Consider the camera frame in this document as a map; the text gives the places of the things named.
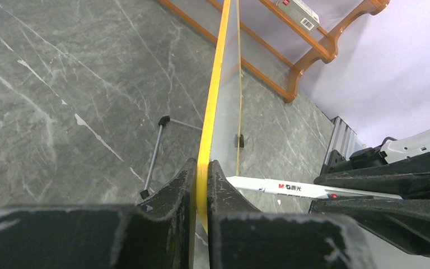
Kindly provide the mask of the blue whiteboard marker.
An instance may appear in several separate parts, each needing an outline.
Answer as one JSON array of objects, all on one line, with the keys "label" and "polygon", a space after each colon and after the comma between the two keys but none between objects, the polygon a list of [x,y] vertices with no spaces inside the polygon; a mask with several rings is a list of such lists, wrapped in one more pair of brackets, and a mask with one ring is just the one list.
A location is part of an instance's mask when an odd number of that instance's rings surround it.
[{"label": "blue whiteboard marker", "polygon": [[401,200],[397,194],[361,191],[356,189],[328,187],[310,183],[289,182],[275,179],[258,179],[249,177],[232,176],[228,182],[238,189],[259,191],[270,194],[296,196],[312,200],[337,199],[340,197],[373,197],[379,199]]}]

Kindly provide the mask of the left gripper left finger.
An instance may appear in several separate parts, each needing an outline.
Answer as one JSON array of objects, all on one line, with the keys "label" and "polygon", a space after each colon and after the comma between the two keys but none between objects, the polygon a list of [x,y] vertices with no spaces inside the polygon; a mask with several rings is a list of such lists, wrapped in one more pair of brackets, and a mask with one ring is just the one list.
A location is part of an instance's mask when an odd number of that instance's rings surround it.
[{"label": "left gripper left finger", "polygon": [[196,169],[138,204],[0,209],[0,268],[192,268]]}]

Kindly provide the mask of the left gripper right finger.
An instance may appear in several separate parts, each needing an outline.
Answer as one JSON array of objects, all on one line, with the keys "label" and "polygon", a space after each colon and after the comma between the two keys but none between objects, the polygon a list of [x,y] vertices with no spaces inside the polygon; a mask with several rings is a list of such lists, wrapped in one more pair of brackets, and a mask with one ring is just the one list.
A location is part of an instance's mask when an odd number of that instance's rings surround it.
[{"label": "left gripper right finger", "polygon": [[366,238],[350,217],[260,211],[208,167],[211,268],[375,268]]}]

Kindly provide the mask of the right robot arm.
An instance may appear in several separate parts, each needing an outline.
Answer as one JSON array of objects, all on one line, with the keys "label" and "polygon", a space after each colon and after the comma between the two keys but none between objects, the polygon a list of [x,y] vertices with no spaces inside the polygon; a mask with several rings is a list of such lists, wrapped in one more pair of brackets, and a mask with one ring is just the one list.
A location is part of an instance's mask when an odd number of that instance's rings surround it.
[{"label": "right robot arm", "polygon": [[315,184],[366,191],[365,198],[313,201],[311,213],[347,215],[408,254],[430,258],[430,129],[367,147],[341,118]]}]

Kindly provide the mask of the yellow framed whiteboard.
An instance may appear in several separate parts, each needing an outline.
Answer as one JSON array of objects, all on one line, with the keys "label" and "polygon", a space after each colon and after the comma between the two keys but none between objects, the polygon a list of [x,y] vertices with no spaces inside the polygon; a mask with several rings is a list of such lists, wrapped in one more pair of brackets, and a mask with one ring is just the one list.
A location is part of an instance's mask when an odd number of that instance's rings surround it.
[{"label": "yellow framed whiteboard", "polygon": [[228,175],[239,172],[241,134],[241,38],[238,1],[224,1],[197,159],[196,205],[208,226],[209,163]]}]

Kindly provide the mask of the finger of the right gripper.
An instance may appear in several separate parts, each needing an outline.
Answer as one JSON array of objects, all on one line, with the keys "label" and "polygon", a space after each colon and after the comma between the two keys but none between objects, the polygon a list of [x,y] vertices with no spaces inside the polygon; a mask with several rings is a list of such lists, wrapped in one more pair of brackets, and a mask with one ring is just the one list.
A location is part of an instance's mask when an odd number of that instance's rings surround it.
[{"label": "finger of the right gripper", "polygon": [[430,199],[430,152],[387,165],[324,174],[314,184]]},{"label": "finger of the right gripper", "polygon": [[341,214],[399,250],[430,257],[430,200],[327,199],[310,213]]}]

